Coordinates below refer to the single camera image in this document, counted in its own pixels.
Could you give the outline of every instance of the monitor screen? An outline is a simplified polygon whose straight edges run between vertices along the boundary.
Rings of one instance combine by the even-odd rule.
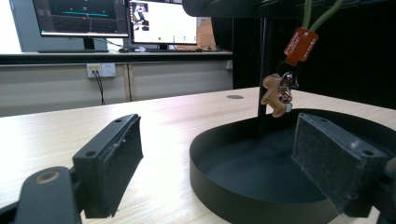
[[[181,4],[130,0],[129,7],[132,43],[197,44],[197,18]]]
[[[126,38],[124,0],[33,0],[41,36]]]

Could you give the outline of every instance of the desk surface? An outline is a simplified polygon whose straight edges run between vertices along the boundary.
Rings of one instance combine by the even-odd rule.
[[[220,52],[178,52],[178,53],[14,53],[0,54],[0,66],[71,64],[71,63],[142,63],[174,61],[231,60],[233,54]]]
[[[230,99],[241,95],[243,99]],[[114,218],[84,223],[225,223],[194,195],[189,147],[207,129],[257,116],[259,89],[220,91],[158,100],[0,118],[0,207],[18,200],[23,180],[51,166],[72,167],[72,156],[113,119],[137,113],[145,158]],[[293,105],[344,112],[396,130],[396,110],[294,91]],[[375,223],[338,217],[338,223]]]

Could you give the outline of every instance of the black circular tray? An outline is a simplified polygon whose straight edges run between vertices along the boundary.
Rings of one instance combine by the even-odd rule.
[[[392,151],[396,132],[367,119],[316,109],[295,109],[280,119],[265,116],[199,134],[190,148],[191,186],[201,202],[232,223],[328,223],[332,203],[293,161],[298,114],[323,117],[371,144]]]

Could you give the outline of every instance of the orange tag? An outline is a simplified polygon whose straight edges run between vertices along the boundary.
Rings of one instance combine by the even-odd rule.
[[[305,62],[317,41],[316,33],[301,27],[297,28],[284,51],[287,55],[286,63],[296,66],[297,62]]]

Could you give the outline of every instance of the power outlet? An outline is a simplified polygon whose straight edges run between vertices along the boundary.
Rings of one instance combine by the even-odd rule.
[[[95,77],[96,75],[99,75],[99,77],[102,77],[102,65],[99,63],[87,63],[87,74],[88,77]]]
[[[114,63],[102,63],[102,75],[103,77],[115,77],[116,65]]]

